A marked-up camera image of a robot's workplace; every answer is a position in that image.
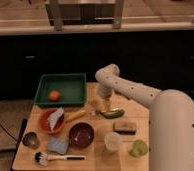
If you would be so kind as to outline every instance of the dark background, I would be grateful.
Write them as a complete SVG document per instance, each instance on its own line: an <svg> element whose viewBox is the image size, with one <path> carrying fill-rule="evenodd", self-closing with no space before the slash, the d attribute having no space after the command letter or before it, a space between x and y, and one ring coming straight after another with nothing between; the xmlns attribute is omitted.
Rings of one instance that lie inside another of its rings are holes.
<svg viewBox="0 0 194 171"><path fill-rule="evenodd" d="M0 36L0 99L34 98L40 76L95 72L160 89L194 90L194 30Z"/></svg>

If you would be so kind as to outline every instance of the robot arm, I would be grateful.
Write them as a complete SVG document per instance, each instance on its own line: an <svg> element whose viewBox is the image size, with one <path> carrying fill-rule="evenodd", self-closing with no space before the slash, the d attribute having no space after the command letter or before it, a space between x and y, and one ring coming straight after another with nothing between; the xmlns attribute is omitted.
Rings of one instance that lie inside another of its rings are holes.
<svg viewBox="0 0 194 171"><path fill-rule="evenodd" d="M119 68L115 64L108 65L96 72L96 80L100 83L98 88L100 97L103 99L109 98L112 93L111 90L115 89L124 96L149 108L154 98L161 91L141 83L122 79L118 76Z"/></svg>
<svg viewBox="0 0 194 171"><path fill-rule="evenodd" d="M194 102L189 96L122 79L114 64L95 77L103 99L114 89L149 108L150 171L194 171Z"/></svg>

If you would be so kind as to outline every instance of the green fruit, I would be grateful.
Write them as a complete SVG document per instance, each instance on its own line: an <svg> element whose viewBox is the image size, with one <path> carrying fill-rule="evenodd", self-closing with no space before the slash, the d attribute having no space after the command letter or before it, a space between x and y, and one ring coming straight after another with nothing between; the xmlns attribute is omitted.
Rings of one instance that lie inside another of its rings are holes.
<svg viewBox="0 0 194 171"><path fill-rule="evenodd" d="M109 111L109 112L100 112L100 114L107 118L107 119L114 119L123 116L125 111L123 109L118 109L115 111Z"/></svg>
<svg viewBox="0 0 194 171"><path fill-rule="evenodd" d="M143 140L136 140L133 143L130 155L134 157L144 156L148 152L148 146Z"/></svg>

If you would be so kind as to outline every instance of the wooden table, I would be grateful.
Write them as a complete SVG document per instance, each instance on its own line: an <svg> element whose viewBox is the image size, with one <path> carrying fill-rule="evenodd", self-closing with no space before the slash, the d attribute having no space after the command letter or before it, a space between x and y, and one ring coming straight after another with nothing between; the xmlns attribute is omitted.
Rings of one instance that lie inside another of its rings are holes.
<svg viewBox="0 0 194 171"><path fill-rule="evenodd" d="M87 83L87 102L84 107L64 108L66 117L77 110L84 108L87 114L70 123L66 123L63 131L56 135L57 138L67 139L70 128L78 122L87 122L91 124L95 131L94 142L85 149L76 149L70 147L68 154L85 155L86 160L73 161L50 161L49 164L41 166L34 161L34 154L37 151L47 152L46 144L50 136L43 134L38 130L37 120L42 110L34 105L31 111L25 133L34 131L38 134L40 146L37 150L28 148L20 143L16 158L13 163L14 170L63 170L63 171L148 171L149 155L141 158L134 158L127 152L129 146L136 139L142 139L149 142L148 120L149 111L133 100L128 100L122 95L113 93L111 97L111 108L122 108L125 114L121 118L105 119L101 115L92 116L91 112L95 109L103 109L102 99L97 95L97 83ZM121 135L123 145L116 153L108 153L104 146L104 136L112 131L115 121L127 120L136 122L137 132L135 135Z"/></svg>

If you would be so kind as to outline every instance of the brush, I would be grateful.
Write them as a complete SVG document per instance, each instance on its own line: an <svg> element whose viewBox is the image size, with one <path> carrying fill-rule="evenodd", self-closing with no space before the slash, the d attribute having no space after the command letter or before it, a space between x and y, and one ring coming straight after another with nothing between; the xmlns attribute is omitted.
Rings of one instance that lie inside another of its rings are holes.
<svg viewBox="0 0 194 171"><path fill-rule="evenodd" d="M35 161L43 166L47 166L50 160L85 160L82 155L48 155L46 153L37 152L34 157Z"/></svg>

